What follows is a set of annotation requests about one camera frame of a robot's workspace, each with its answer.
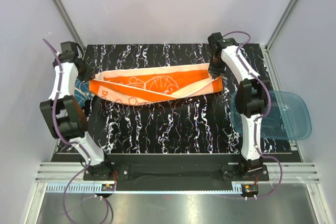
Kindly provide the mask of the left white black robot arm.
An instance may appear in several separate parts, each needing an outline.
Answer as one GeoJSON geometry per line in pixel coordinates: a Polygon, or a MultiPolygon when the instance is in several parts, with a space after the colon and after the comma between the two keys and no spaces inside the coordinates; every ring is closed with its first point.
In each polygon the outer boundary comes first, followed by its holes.
{"type": "Polygon", "coordinates": [[[113,165],[107,154],[88,133],[88,121],[75,98],[76,80],[88,81],[91,70],[79,57],[83,53],[78,43],[61,43],[61,52],[46,40],[54,54],[52,63],[55,80],[48,100],[39,105],[47,127],[55,139],[71,146],[84,159],[84,173],[89,179],[107,180],[113,175],[113,165]]]}

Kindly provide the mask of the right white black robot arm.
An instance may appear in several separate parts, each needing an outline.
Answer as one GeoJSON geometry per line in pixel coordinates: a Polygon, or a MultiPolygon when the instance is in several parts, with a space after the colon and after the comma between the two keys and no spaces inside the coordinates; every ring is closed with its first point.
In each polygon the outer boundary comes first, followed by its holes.
{"type": "Polygon", "coordinates": [[[268,82],[247,62],[241,52],[241,45],[234,38],[225,39],[220,33],[208,37],[211,59],[208,72],[213,79],[222,76],[228,67],[239,87],[235,96],[235,107],[243,125],[243,143],[239,162],[229,177],[239,176],[254,180],[262,172],[263,161],[260,150],[261,122],[270,110],[268,82]]]}

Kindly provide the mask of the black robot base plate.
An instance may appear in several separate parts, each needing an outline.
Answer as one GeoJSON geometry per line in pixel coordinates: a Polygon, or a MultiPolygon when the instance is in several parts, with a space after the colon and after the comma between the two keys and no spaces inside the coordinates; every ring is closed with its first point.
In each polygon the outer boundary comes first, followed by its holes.
{"type": "Polygon", "coordinates": [[[267,167],[247,172],[239,154],[109,154],[117,191],[224,191],[232,182],[267,182],[267,167]]]}

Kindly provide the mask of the orange cartoon print towel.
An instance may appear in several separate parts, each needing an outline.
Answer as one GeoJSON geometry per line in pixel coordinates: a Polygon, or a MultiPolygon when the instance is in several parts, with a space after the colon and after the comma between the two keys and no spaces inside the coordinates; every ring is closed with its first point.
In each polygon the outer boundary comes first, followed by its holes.
{"type": "Polygon", "coordinates": [[[223,91],[208,63],[103,71],[89,81],[89,90],[103,100],[145,105],[223,91]]]}

